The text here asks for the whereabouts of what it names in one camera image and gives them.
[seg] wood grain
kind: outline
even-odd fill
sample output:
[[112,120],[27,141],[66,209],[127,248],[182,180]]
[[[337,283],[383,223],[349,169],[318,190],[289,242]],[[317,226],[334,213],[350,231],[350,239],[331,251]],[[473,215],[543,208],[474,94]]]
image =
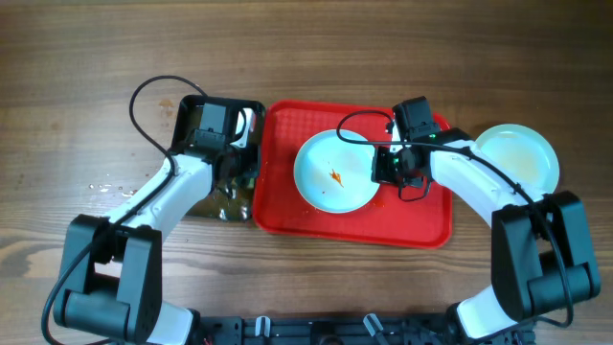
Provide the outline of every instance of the wood grain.
[[[500,123],[534,128],[556,149],[561,188],[585,203],[602,274],[601,296],[577,306],[569,330],[540,326],[539,342],[612,342],[610,2],[87,4],[0,6],[0,343],[42,343],[40,312],[69,221],[117,206],[119,187],[138,189],[159,168],[127,103],[160,74],[267,105],[391,106],[425,95],[474,136]],[[152,85],[139,122],[169,143],[175,113],[158,104],[191,92]],[[202,218],[183,221],[164,246],[165,299],[205,315],[443,311],[488,281],[488,229],[459,199],[454,235],[434,251],[270,236]],[[92,339],[53,332],[71,344]]]

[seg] black mounting bracket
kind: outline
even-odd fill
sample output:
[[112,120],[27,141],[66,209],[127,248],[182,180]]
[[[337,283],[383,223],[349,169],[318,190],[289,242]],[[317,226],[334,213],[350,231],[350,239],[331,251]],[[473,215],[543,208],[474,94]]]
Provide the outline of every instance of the black mounting bracket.
[[[601,276],[583,204],[561,192],[545,195],[536,206],[558,243],[573,303],[596,297]],[[566,305],[554,252],[539,253],[536,245],[544,234],[528,206],[507,206],[492,214],[491,284],[502,309],[517,322]]]
[[434,122],[428,100],[424,96],[404,101],[392,107],[400,140],[414,141],[422,136],[441,131]]
[[[162,234],[148,226],[107,230],[107,218],[77,216],[68,226],[61,272],[89,243],[100,243],[75,268],[57,295],[58,325],[130,343],[145,343],[162,307]],[[105,236],[97,241],[98,236]],[[123,261],[120,278],[94,263]]]
[[[244,109],[253,111],[251,127],[246,127],[248,141],[244,147],[230,145],[236,140],[238,118]],[[181,100],[170,151],[202,158],[213,165],[214,185],[235,178],[246,184],[260,175],[261,147],[265,107],[262,103],[220,97],[188,95]]]
[[[201,333],[202,339],[192,339],[192,342],[198,345],[380,345],[381,341],[389,345],[468,344],[466,339],[445,338],[448,320],[443,313],[380,317],[377,321],[381,328],[378,337],[373,337],[361,318],[203,317],[199,325],[200,330],[205,330]],[[534,345],[533,327],[534,324],[523,325],[472,344]]]

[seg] small black object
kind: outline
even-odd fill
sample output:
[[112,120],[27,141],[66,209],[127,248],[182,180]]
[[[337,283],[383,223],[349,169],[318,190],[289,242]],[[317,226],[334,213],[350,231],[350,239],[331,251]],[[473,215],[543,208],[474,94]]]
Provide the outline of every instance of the small black object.
[[[601,276],[583,204],[570,192],[546,195],[536,203],[548,221],[565,265],[572,302],[596,297]],[[528,206],[507,206],[492,214],[491,283],[500,306],[522,321],[566,305],[554,252],[539,253],[542,236]]]
[[396,116],[401,140],[415,141],[422,136],[441,131],[439,124],[434,122],[430,105],[424,96],[397,104],[392,110]]
[[172,152],[213,159],[218,152],[249,130],[246,121],[243,121],[242,128],[237,128],[238,117],[242,116],[246,120],[245,108],[252,109],[254,116],[261,120],[264,106],[256,101],[202,95],[184,97],[172,135]]
[[423,180],[425,181],[425,188],[423,188],[423,194],[421,194],[420,196],[417,197],[411,197],[411,198],[403,198],[402,197],[402,191],[404,190],[403,187],[398,187],[398,198],[404,202],[413,202],[413,201],[417,201],[417,200],[421,200],[425,197],[428,196],[428,193],[430,193],[430,186],[432,185],[432,180],[426,179],[423,176],[420,179],[416,179],[414,178],[412,181],[414,183],[414,185],[410,185],[411,187],[416,187],[419,188],[420,185],[423,184]]
[[[243,320],[237,316],[231,317],[203,317],[200,319],[201,327],[204,329],[205,339],[210,344],[242,344],[244,326]],[[200,339],[198,345],[205,342]]]
[[310,345],[343,345],[334,333],[334,324],[325,321],[315,321],[310,327]]
[[[81,261],[57,295],[54,319],[60,326],[144,343],[162,306],[162,235],[148,226],[105,231],[107,218],[77,216],[68,226],[62,255],[65,270],[99,234],[107,238]],[[94,270],[111,257],[124,262],[120,278]]]
[[421,188],[423,179],[421,156],[410,149],[401,149],[396,153],[389,148],[378,147],[373,159],[371,180],[376,183],[389,183],[400,188],[407,186]]

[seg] water droplet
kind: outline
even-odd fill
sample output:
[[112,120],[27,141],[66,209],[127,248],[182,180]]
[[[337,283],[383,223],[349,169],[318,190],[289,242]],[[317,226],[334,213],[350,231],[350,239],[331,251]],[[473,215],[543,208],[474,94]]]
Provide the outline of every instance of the water droplet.
[[125,197],[131,197],[131,196],[134,196],[134,193],[136,193],[136,191],[138,191],[138,190],[129,191],[129,192],[127,192],[127,193],[126,193],[126,192],[123,192],[123,193],[122,193],[122,196],[125,196]]
[[242,218],[242,220],[249,219],[249,208],[247,206],[240,206],[240,217]]

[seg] white bowl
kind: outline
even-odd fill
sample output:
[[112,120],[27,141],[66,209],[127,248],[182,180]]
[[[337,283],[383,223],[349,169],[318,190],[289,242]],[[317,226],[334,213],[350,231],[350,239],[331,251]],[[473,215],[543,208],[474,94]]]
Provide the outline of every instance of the white bowl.
[[494,126],[476,142],[495,163],[546,193],[556,190],[559,164],[552,146],[536,131],[520,125]]
[[[341,130],[344,137],[366,140]],[[336,130],[326,130],[308,139],[294,162],[294,181],[300,195],[313,207],[334,214],[354,211],[369,202],[379,188],[371,181],[375,147],[341,141]],[[332,178],[340,175],[341,183]]]

